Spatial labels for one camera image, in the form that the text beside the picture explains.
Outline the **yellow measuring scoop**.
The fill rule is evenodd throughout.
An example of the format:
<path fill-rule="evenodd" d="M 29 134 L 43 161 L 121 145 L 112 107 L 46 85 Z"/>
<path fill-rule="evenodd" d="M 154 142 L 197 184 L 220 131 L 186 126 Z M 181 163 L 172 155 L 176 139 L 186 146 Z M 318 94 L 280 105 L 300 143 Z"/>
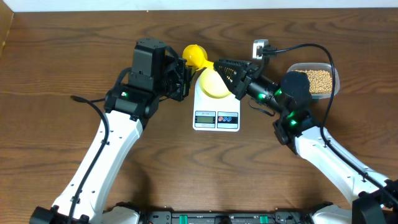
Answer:
<path fill-rule="evenodd" d="M 203 68 L 213 69 L 214 63 L 208 60 L 206 50 L 200 45 L 192 44 L 186 46 L 182 57 L 187 61 L 186 65 L 195 67 L 196 70 Z"/>

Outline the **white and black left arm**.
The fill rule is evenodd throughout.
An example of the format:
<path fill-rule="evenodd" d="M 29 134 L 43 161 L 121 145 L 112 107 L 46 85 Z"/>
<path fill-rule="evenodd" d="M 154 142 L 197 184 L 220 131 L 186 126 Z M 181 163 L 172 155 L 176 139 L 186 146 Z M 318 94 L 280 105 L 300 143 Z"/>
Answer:
<path fill-rule="evenodd" d="M 107 92 L 102 110 L 93 100 L 72 96 L 92 106 L 101 123 L 70 183 L 50 209 L 37 207 L 30 223 L 103 223 L 109 191 L 129 150 L 161 100 L 182 101 L 189 94 L 191 75 L 171 46 L 143 38 L 136 42 L 131 67 Z"/>

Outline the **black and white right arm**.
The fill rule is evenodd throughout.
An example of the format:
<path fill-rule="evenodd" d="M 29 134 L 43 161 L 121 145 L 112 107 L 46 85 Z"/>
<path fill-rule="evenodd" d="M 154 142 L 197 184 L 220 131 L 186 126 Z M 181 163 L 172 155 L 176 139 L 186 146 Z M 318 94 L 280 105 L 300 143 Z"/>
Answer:
<path fill-rule="evenodd" d="M 253 97 L 280 117 L 273 122 L 282 145 L 313 164 L 347 199 L 351 209 L 323 203 L 302 216 L 307 223 L 397 223 L 397 182 L 370 169 L 339 144 L 314 117 L 305 73 L 287 72 L 279 84 L 242 60 L 218 60 L 214 69 L 238 99 Z"/>

